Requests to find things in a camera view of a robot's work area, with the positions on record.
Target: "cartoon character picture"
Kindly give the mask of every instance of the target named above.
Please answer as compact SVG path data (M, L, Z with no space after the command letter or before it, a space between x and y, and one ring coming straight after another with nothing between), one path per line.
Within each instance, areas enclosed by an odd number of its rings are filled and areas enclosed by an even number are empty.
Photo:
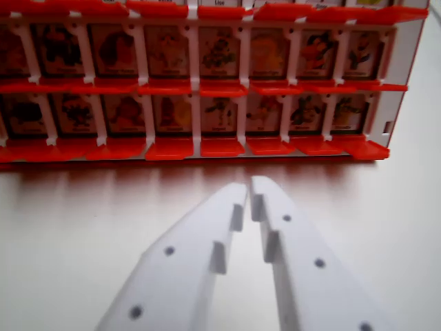
M331 133L358 132L362 128L368 107L363 94L342 95L336 104Z
M138 74L134 38L119 24L90 24L90 43L97 74L135 77Z
M248 98L248 104L246 133L279 131L283 104L277 101L277 96L263 96L259 100L258 96L253 95Z
M298 62L298 77L330 78L332 61L334 60L334 46L336 42L331 38L331 31L305 30L302 33L302 48Z
M379 9L391 5L390 0L356 0L356 4L360 7Z
M52 113L59 135L95 135L92 106L78 94L51 94Z
M188 40L177 26L149 26L145 35L151 77L188 77Z
M32 31L45 75L84 75L78 38L63 24L34 24Z
M28 63L21 37L0 26L0 77L29 76Z
M231 28L199 28L201 76L238 76L239 40Z
M300 95L293 100L296 110L290 116L290 134L319 134L321 131L324 103L319 94Z
M109 134L145 135L143 108L133 97L124 94L103 96Z
M286 77L288 41L282 29L253 29L250 77L284 79Z
M7 94L2 98L2 116L11 138L46 137L40 105L25 94Z
M375 78L379 45L378 32L352 32L343 78Z
M230 98L201 98L201 109L204 133L236 131L237 105Z
M306 0L307 4L311 4L314 8L325 9L328 7L343 6L343 0Z

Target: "cartoon face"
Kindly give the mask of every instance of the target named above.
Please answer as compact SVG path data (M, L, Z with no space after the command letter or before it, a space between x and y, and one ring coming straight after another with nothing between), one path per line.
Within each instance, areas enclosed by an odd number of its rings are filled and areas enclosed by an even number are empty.
M289 126L290 134L320 134L325 104L319 94L295 96Z
M0 26L0 76L29 76L28 63L21 37Z
M250 76L281 79L286 75L288 42L281 29L253 29Z
M248 98L248 112L245 131L247 134L264 132L277 133L280 129L280 116L283 104L277 101L277 96L257 96Z
M240 41L231 28L199 28L201 76L236 78Z
M177 26L148 26L145 38L151 77L188 77L188 40Z
M49 98L60 137L96 136L92 105L81 95L54 93Z
M334 111L331 133L360 133L368 108L363 94L341 95Z
M201 98L201 130L204 134L233 134L237 105L230 98Z
M138 74L134 38L119 24L89 24L89 40L100 76L135 77Z
M102 96L103 110L107 120L107 133L110 136L144 136L144 112L132 96L110 94Z
M10 138L47 137L40 105L30 101L26 94L0 96L0 106Z
M63 24L34 24L31 28L44 75L84 75L78 38Z
M345 64L344 79L375 79L380 64L380 34L353 31Z
M192 105L182 95L152 96L156 133L187 135L192 131Z

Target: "white plastic frame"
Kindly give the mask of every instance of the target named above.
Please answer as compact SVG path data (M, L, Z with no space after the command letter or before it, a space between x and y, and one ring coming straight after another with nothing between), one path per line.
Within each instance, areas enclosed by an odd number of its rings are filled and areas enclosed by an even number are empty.
M346 6L350 5L350 1L347 0ZM243 0L242 6L250 9L252 8L253 0ZM391 83L398 85L407 84L413 58L418 46L420 33L423 20L411 21L407 23L399 23L395 27L390 26L369 26L369 25L354 25L351 22L347 24L319 24L319 23L305 23L304 19L300 19L297 22L271 22L271 21L254 21L252 17L245 17L242 21L237 20L204 20L197 18L198 0L188 0L187 5L189 7L189 14L187 19L144 19L139 14L130 11L130 16L127 18L118 18L125 31L132 35L135 39L136 58L138 62L139 70L139 83L142 85L149 80L147 55L145 51L145 26L178 26L181 34L185 36L189 41L189 72L190 83L192 87L192 98L189 98L189 102L192 104L192 131L194 142L194 154L191 158L201 157L200 142L201 142L201 124L200 124L200 100L199 100L199 56L198 56L198 27L200 26L229 26L233 29L236 38L240 39L240 58L239 58L239 79L240 83L246 88L249 87L249 43L250 32L252 28L282 28L284 30L285 37L290 41L291 55L288 60L287 66L287 80L291 84L297 83L296 78L296 64L298 57L298 47L300 44L301 30L302 29L329 29L333 31L334 37L338 40L338 54L336 57L335 68L333 78L337 83L342 83L341 79L343 66L345 63L346 51L349 41L349 33L351 30L376 30L376 31L392 31L392 33L384 38L386 41L386 47L384 48L382 61L378 71L378 78L383 83ZM415 8L426 8L428 1L419 0L402 0L397 3L400 6L411 6ZM54 19L53 17L36 17L27 18L20 15L14 18L2 18L0 24L8 24L11 27L13 33L21 36L23 46L25 48L25 55L28 60L31 77L30 81L38 81L41 73L37 61L35 49L33 47L32 37L30 34L30 23L60 23L60 19ZM93 67L92 52L90 49L90 42L87 34L88 23L115 23L115 19L110 17L100 18L85 18L78 17L78 15L72 15L68 19L63 19L63 23L67 29L74 33L79 38L79 45L81 49L81 56L83 59L83 66L85 70L84 81L86 83L91 82L95 78L95 72ZM390 140L390 133L384 133L384 127L387 122L394 122L398 115L399 105L402 100L403 92L381 92L378 100L376 101L376 111L374 118L371 119L370 130L367 132L365 129L363 132L369 135L369 139L379 143L382 146L387 146ZM98 139L97 143L101 145L106 143L107 134L105 133L105 124L101 120L101 103L94 101L95 97L91 96L91 104L94 110L95 121L97 122ZM142 96L141 103L144 108L144 116L146 122L150 122L153 119L152 104L150 96ZM287 131L289 123L286 123L287 116L291 108L291 97L287 96L283 99L283 115L282 123L280 127L280 136L284 141L289 139ZM246 146L245 138L245 121L247 111L247 96L235 98L234 102L238 105L238 124L237 124L237 137L243 146ZM41 105L42 113L45 115L45 123L48 122L47 130L50 132L49 144L55 143L56 130L52 128L53 120L49 119L49 115L52 116L50 109L44 109L46 105ZM329 109L332 108L332 100L328 100L327 114L331 113ZM330 139L329 132L329 118L325 119L325 124L322 129L322 133L327 139ZM152 122L146 123L146 142L147 146L150 146L155 140L154 124ZM304 156L302 153L295 152L288 156ZM241 154L238 157L255 157L249 150L245 154Z

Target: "red plastic ledge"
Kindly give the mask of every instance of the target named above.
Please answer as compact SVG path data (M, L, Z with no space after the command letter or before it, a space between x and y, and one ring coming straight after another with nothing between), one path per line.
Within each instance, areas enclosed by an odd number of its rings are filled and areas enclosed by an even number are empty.
M188 15L188 6L178 6L174 2L127 0L125 6L148 19L184 19Z
M266 3L254 12L256 21L295 21L314 11L311 5L298 3Z
M251 81L250 88L260 95L300 94L303 88L288 84L288 81Z
M388 148L370 140L366 141L364 135L334 135L329 143L336 148L341 148L353 158L361 161L383 160L387 159L390 155Z
M248 93L245 86L237 81L201 81L199 94L202 97L243 97Z
M343 149L325 141L323 136L291 137L290 145L311 157L320 155L339 155Z
M202 138L202 157L237 157L245 153L237 138Z
M295 150L280 137L247 137L247 145L254 155L287 155Z

